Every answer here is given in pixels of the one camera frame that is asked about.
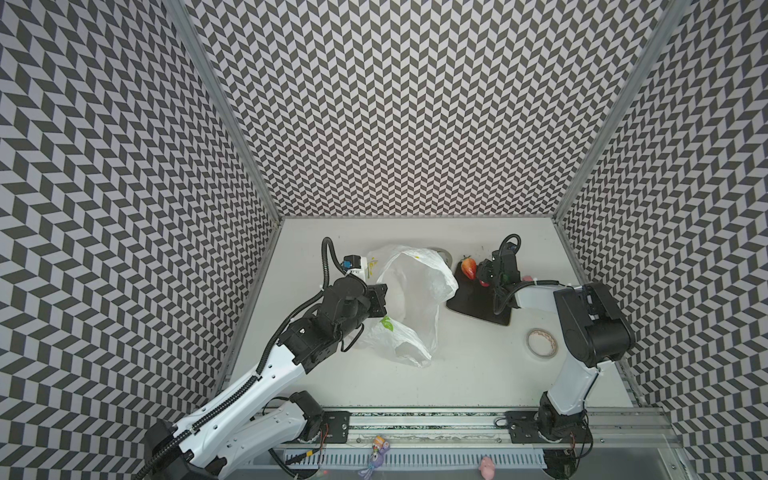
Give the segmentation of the white plastic bag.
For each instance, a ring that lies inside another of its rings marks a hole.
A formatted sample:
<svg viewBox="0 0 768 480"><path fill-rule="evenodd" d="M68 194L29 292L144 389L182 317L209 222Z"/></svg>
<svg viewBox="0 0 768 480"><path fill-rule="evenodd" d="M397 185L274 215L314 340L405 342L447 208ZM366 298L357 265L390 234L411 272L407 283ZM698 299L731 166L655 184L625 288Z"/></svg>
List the white plastic bag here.
<svg viewBox="0 0 768 480"><path fill-rule="evenodd" d="M387 315L364 322L357 346L388 361L426 368L437 352L440 308L458 289L434 248L389 244L367 255L369 285L386 284Z"/></svg>

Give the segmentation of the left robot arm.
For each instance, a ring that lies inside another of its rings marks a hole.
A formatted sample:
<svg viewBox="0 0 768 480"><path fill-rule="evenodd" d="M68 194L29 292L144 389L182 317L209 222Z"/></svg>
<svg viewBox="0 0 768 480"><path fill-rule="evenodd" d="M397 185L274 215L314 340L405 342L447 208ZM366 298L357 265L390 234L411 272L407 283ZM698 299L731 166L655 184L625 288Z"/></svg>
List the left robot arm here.
<svg viewBox="0 0 768 480"><path fill-rule="evenodd" d="M203 407L144 437L146 460L137 479L224 479L245 462L282 443L314 439L323 408L306 391L263 408L321 362L359 337L369 318L387 314L384 284L355 275L337 279L300 304L272 335L258 364Z"/></svg>

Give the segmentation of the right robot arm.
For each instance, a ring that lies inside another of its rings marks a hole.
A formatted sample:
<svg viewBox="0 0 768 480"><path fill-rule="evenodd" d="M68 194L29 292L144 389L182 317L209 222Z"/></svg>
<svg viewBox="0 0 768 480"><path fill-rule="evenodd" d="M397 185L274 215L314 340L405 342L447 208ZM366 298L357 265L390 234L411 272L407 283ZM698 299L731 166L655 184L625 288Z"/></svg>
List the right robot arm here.
<svg viewBox="0 0 768 480"><path fill-rule="evenodd" d="M558 315L566 353L553 386L534 412L507 412L514 444L587 443L592 440L586 401L602 369L621 360L636 343L626 315L607 285L580 286L557 280L525 280L517 265L521 238L510 234L478 265L476 279L491 291L495 315L535 309Z"/></svg>

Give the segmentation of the black tray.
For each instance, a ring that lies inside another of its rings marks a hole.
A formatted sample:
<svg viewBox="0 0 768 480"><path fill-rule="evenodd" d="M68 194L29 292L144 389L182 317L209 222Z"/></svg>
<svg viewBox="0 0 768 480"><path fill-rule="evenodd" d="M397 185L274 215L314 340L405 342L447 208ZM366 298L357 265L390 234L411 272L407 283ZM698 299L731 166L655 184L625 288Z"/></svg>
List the black tray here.
<svg viewBox="0 0 768 480"><path fill-rule="evenodd" d="M512 308L506 307L501 314L495 314L491 288L482 286L478 280L469 279L462 271L460 262L454 268L454 278L458 289L446 301L449 310L500 326L510 325Z"/></svg>

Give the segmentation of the clear tape roll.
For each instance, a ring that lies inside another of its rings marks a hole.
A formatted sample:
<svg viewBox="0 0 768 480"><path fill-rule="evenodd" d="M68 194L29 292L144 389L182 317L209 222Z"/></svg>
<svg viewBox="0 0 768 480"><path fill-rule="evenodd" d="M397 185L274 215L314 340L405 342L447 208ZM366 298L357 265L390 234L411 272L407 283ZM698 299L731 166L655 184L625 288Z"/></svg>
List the clear tape roll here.
<svg viewBox="0 0 768 480"><path fill-rule="evenodd" d="M449 251L443 248L434 248L434 251L441 257L448 268L453 267L453 256Z"/></svg>

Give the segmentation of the beige tape roll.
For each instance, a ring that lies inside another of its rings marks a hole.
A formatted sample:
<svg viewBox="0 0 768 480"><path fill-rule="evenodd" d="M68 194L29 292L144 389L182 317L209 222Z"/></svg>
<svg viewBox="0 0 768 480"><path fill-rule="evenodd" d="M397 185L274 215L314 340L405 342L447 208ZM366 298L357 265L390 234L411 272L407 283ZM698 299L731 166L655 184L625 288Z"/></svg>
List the beige tape roll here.
<svg viewBox="0 0 768 480"><path fill-rule="evenodd" d="M528 351L538 359L548 360L558 353L558 343L554 336L546 330L531 329L525 340Z"/></svg>

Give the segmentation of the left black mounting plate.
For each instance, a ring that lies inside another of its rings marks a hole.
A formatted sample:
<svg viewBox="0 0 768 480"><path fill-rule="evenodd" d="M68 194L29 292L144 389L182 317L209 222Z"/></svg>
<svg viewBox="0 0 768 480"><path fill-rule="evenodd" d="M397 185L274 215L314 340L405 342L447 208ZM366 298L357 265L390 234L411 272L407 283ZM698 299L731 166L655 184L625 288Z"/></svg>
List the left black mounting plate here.
<svg viewBox="0 0 768 480"><path fill-rule="evenodd" d="M348 439L350 420L350 411L324 411L321 415L312 416L306 422L296 441L310 444L345 444Z"/></svg>

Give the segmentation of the black mounting plate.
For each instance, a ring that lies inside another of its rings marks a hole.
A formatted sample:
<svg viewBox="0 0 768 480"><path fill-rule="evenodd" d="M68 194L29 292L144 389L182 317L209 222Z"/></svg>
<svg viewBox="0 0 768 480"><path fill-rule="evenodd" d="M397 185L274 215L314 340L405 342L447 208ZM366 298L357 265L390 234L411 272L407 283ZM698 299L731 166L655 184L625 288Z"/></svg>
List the black mounting plate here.
<svg viewBox="0 0 768 480"><path fill-rule="evenodd" d="M296 441L310 444L345 444L348 439L350 420L350 411L324 411L321 415L312 416L306 422Z"/></svg>
<svg viewBox="0 0 768 480"><path fill-rule="evenodd" d="M544 410L511 410L504 413L505 429L514 444L590 444L593 436L587 415L561 415Z"/></svg>

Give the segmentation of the purple toy figure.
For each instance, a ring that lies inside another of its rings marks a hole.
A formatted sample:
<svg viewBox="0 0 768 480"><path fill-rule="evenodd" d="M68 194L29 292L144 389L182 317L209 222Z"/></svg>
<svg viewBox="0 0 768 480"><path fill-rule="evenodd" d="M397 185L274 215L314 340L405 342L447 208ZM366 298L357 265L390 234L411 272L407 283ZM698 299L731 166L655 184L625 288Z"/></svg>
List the purple toy figure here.
<svg viewBox="0 0 768 480"><path fill-rule="evenodd" d="M376 469L384 464L385 456L391 448L390 442L382 436L377 436L372 445L372 451L368 458L367 465L358 472L358 476L363 480L370 480Z"/></svg>

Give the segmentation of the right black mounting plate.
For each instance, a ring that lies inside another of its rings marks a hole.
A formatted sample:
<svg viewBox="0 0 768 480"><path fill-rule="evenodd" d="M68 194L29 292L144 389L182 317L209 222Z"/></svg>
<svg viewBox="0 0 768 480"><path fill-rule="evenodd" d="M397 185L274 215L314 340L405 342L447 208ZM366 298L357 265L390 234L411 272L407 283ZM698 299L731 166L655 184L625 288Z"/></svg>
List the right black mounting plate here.
<svg viewBox="0 0 768 480"><path fill-rule="evenodd" d="M593 436L587 415L561 415L544 410L511 410L504 413L505 429L514 444L590 444Z"/></svg>

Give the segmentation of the pink toy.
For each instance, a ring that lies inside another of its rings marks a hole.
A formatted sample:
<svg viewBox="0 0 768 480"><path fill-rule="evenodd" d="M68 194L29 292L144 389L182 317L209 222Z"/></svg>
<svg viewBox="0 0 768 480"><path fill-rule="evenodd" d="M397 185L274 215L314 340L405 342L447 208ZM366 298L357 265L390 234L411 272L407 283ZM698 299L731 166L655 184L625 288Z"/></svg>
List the pink toy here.
<svg viewBox="0 0 768 480"><path fill-rule="evenodd" d="M496 474L496 466L489 456L484 456L478 465L478 471L483 480L493 480Z"/></svg>

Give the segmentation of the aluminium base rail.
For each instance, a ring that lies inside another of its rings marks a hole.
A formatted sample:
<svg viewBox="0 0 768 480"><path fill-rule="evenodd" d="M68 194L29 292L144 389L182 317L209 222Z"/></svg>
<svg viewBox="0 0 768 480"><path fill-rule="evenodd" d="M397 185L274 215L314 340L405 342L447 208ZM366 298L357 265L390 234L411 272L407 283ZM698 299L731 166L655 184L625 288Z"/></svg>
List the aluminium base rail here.
<svg viewBox="0 0 768 480"><path fill-rule="evenodd" d="M352 408L348 439L345 444L299 443L304 429L301 409L281 406L266 414L254 413L235 423L227 433L221 423L210 422L182 444L193 459L205 455L222 457L228 452L258 454L269 448L324 445L326 449L361 448L377 436L386 438L396 448L502 448L533 447L543 449L588 448L655 449L678 448L680 440L666 416L656 408L593 408L588 411L588 426L593 436L590 444L514 444L505 429L504 413L529 408Z"/></svg>

